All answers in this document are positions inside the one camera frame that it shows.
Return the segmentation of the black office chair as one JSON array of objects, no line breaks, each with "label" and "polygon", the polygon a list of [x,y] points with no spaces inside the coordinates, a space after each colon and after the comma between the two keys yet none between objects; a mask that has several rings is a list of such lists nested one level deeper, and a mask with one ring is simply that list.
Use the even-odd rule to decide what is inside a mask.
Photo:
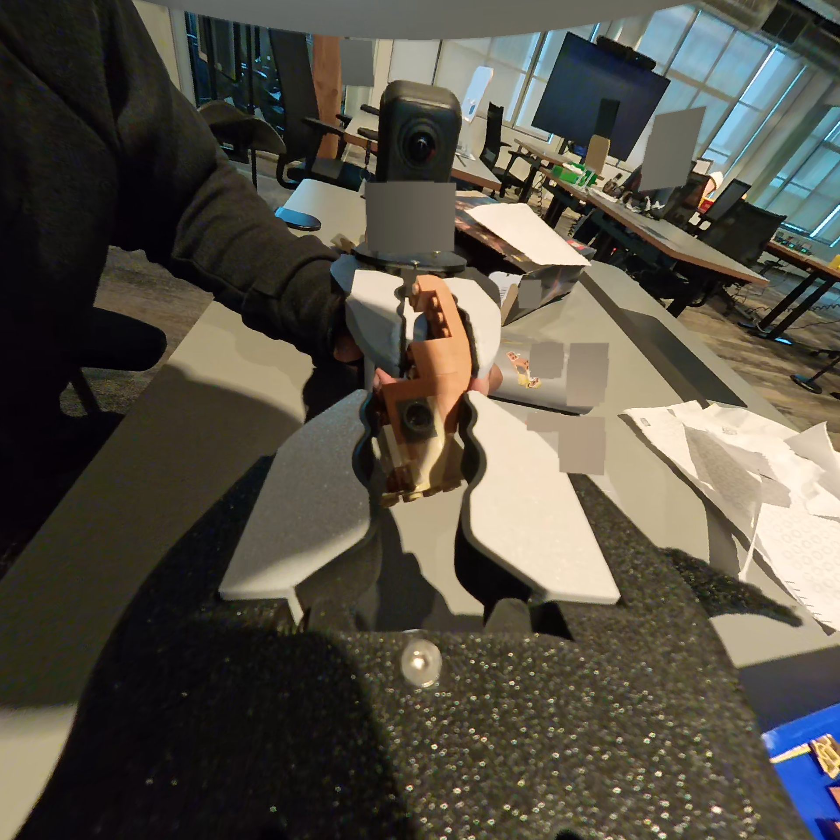
[{"label": "black office chair", "polygon": [[766,211],[739,199],[725,209],[716,204],[705,213],[710,226],[698,239],[742,265],[756,269],[766,245],[785,221],[785,215]]},{"label": "black office chair", "polygon": [[485,145],[480,153],[479,160],[481,163],[500,181],[500,196],[504,197],[508,185],[508,174],[506,171],[497,173],[497,162],[501,147],[508,145],[501,140],[501,128],[503,124],[503,107],[500,107],[493,102],[487,105],[486,116],[486,138]]},{"label": "black office chair", "polygon": [[349,117],[339,116],[342,128],[319,119],[319,105],[312,78],[307,37],[303,33],[271,29],[269,41],[279,78],[281,104],[285,115],[282,139],[285,152],[278,154],[276,177],[289,190],[312,179],[358,192],[365,170],[340,157],[319,157],[326,134],[342,138]]}]

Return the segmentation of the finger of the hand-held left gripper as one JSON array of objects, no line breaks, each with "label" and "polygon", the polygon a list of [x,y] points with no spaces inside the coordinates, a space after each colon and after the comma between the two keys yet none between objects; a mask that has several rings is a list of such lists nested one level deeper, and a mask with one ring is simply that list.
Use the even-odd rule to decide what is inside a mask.
[{"label": "finger of the hand-held left gripper", "polygon": [[345,284],[345,321],[373,370],[403,377],[406,322],[404,280],[379,270],[354,269]]},{"label": "finger of the hand-held left gripper", "polygon": [[468,339],[456,339],[451,349],[451,371],[466,387],[466,374],[473,378],[488,375],[495,364],[501,338],[501,311],[498,304],[474,280],[452,278],[451,293],[462,312]]}]

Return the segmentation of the grey instruction booklet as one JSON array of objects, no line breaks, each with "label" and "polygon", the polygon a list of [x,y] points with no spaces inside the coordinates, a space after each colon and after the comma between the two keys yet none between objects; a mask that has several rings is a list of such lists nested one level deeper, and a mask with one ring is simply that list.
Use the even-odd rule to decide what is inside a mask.
[{"label": "grey instruction booklet", "polygon": [[[498,401],[545,408],[551,411],[586,414],[619,412],[640,406],[637,400],[642,384],[637,364],[644,358],[614,321],[590,301],[566,299],[532,312],[501,328],[500,347],[495,363],[503,373],[500,388],[490,395]],[[563,373],[551,379],[530,372],[524,363],[530,360],[535,343],[561,343],[564,350]],[[605,393],[599,403],[575,403],[567,398],[571,370],[571,345],[605,343],[608,345],[608,372]]]}]

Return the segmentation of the black laptop screen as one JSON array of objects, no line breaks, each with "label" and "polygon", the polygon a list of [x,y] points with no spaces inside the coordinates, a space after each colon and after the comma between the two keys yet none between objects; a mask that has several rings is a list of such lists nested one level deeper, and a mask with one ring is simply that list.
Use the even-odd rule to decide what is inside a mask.
[{"label": "black laptop screen", "polygon": [[703,219],[710,223],[722,220],[743,199],[750,188],[750,184],[733,179],[703,213]]}]

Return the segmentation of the tan and brown brick figure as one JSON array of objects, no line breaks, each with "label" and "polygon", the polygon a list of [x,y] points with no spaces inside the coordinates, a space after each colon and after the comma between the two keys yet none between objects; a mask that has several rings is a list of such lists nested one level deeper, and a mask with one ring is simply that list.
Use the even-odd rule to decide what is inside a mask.
[{"label": "tan and brown brick figure", "polygon": [[377,397],[386,508],[452,490],[463,479],[456,434],[472,373],[467,331],[446,280],[418,277],[409,302],[424,315],[428,337],[407,347],[409,377],[383,385]]}]

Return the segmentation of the large dark screen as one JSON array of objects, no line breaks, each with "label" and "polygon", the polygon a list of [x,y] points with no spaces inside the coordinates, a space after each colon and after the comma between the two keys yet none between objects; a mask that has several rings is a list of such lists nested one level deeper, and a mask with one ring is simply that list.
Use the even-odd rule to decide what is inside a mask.
[{"label": "large dark screen", "polygon": [[610,155],[626,161],[670,79],[654,72],[652,59],[622,45],[604,49],[605,42],[566,34],[531,125],[583,146],[596,133],[601,101],[618,101]]}]

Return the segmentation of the blue plastic bin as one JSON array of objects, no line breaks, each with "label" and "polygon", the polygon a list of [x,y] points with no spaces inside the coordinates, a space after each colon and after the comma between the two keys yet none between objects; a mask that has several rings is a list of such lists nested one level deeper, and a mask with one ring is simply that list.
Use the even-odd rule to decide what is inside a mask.
[{"label": "blue plastic bin", "polygon": [[[839,706],[813,712],[762,735],[770,758],[830,733],[839,744]],[[784,788],[816,838],[839,838],[839,775],[830,780],[811,754],[773,763]]]}]

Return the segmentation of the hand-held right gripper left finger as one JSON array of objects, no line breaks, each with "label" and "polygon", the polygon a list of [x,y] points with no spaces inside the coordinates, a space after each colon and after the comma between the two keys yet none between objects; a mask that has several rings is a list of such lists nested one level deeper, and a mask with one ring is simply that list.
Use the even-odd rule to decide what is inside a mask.
[{"label": "hand-held right gripper left finger", "polygon": [[344,397],[276,452],[219,585],[226,601],[354,601],[373,584],[382,542],[354,471],[367,391]]}]

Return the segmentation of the cardboard box with white label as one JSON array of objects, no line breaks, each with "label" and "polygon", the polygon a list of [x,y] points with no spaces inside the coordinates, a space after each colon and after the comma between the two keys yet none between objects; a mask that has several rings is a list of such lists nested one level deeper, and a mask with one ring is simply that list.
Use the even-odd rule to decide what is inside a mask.
[{"label": "cardboard box with white label", "polygon": [[500,291],[501,323],[506,326],[571,291],[582,266],[541,266],[525,275],[490,273]]}]

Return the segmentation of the white paper sheet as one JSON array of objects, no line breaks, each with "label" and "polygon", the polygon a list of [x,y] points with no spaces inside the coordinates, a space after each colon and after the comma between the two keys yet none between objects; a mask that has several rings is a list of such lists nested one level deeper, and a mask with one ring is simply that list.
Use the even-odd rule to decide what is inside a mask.
[{"label": "white paper sheet", "polygon": [[591,263],[524,203],[470,206],[468,215],[538,266],[581,266]]}]

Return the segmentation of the brown wooden table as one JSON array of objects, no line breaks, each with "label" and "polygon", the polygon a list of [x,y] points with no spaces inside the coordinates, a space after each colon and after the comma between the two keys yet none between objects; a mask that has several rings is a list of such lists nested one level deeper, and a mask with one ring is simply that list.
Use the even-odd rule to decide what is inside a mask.
[{"label": "brown wooden table", "polygon": [[532,187],[536,174],[541,173],[542,187],[552,194],[543,220],[554,228],[564,210],[569,209],[596,226],[595,261],[629,271],[628,262],[635,259],[647,269],[666,273],[665,299],[670,300],[667,310],[674,316],[702,305],[732,283],[768,285],[765,277],[687,231],[663,219],[634,213],[598,192],[562,181],[551,169],[551,165],[561,165],[560,157],[524,140],[517,140],[516,146],[532,169],[524,188]]}]

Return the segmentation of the wooden post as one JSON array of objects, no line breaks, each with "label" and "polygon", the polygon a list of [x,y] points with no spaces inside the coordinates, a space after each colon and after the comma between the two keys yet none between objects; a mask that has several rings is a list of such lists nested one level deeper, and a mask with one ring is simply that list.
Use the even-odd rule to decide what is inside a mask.
[{"label": "wooden post", "polygon": [[338,128],[340,121],[337,114],[342,111],[343,95],[340,38],[312,36],[311,72],[319,119]]}]

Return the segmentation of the grey desk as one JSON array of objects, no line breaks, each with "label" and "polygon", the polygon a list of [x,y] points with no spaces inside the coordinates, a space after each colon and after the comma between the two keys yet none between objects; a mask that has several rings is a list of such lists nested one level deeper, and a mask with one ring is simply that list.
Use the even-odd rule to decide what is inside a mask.
[{"label": "grey desk", "polygon": [[380,580],[321,574],[363,631],[222,602],[311,365],[214,303],[2,581],[2,838],[812,838],[760,731],[838,648],[707,617],[659,547],[734,571],[743,539],[621,413],[783,417],[615,268],[516,326],[611,345],[606,476],[571,483],[617,605],[486,634],[462,490],[384,512]]}]

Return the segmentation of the crumpled white paper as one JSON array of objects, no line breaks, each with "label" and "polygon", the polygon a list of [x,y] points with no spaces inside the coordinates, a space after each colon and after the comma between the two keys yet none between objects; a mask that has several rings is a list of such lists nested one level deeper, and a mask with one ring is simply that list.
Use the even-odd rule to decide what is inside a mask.
[{"label": "crumpled white paper", "polygon": [[839,629],[839,455],[820,423],[796,433],[698,402],[630,408],[657,451],[750,540],[819,623]]}]

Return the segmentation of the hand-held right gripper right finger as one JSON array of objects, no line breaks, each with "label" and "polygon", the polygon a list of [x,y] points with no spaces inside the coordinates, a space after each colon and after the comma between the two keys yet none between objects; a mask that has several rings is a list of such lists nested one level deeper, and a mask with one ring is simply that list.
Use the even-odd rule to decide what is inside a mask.
[{"label": "hand-held right gripper right finger", "polygon": [[468,542],[546,601],[617,603],[620,592],[557,453],[478,392],[464,394],[477,454],[461,523]]}]

